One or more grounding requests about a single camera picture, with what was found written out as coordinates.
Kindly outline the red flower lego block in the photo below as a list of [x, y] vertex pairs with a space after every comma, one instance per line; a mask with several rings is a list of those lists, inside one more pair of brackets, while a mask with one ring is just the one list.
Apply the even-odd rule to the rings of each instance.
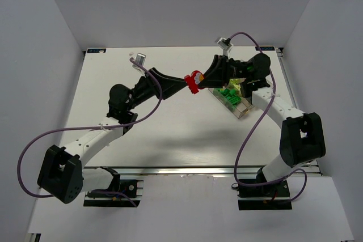
[[190, 75], [184, 77], [189, 90], [192, 94], [197, 94], [199, 92], [199, 84], [204, 80], [204, 75], [202, 72], [195, 70]]

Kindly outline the green long lego brick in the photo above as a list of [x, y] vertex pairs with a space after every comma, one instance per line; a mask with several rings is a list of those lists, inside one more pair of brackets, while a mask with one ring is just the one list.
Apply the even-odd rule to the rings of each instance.
[[234, 110], [241, 102], [236, 90], [215, 88], [213, 94], [230, 110]]

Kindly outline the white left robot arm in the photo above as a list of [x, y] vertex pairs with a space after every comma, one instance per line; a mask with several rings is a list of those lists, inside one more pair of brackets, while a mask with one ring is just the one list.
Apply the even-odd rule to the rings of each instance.
[[153, 96], [165, 100], [186, 86], [185, 79], [164, 75], [155, 68], [140, 77], [132, 89], [122, 84], [112, 86], [108, 112], [99, 126], [72, 143], [48, 148], [37, 179], [38, 185], [65, 204], [75, 200], [81, 192], [121, 193], [120, 174], [114, 169], [85, 169], [86, 164], [133, 127], [138, 115], [132, 109]]

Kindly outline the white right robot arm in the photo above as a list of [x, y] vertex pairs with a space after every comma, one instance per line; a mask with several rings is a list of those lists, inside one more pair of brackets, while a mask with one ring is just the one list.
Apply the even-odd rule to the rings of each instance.
[[278, 96], [276, 81], [267, 81], [267, 77], [273, 75], [270, 66], [271, 60], [264, 53], [258, 53], [247, 62], [216, 55], [198, 85], [223, 87], [231, 79], [242, 79], [240, 91], [243, 98], [263, 112], [257, 123], [268, 116], [279, 126], [279, 154], [258, 171], [252, 186], [280, 183], [300, 166], [326, 154], [320, 116], [305, 113]]

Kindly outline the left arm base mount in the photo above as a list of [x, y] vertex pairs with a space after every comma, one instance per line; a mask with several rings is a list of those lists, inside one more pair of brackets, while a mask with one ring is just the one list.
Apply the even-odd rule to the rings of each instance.
[[100, 167], [83, 171], [84, 207], [138, 207], [143, 181], [125, 177], [112, 168]]

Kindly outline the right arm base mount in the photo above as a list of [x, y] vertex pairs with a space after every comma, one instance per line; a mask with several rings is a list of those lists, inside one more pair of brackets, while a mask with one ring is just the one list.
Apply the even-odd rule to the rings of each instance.
[[240, 211], [291, 210], [288, 183], [282, 181], [266, 186], [241, 186], [237, 182], [231, 185], [237, 191]]

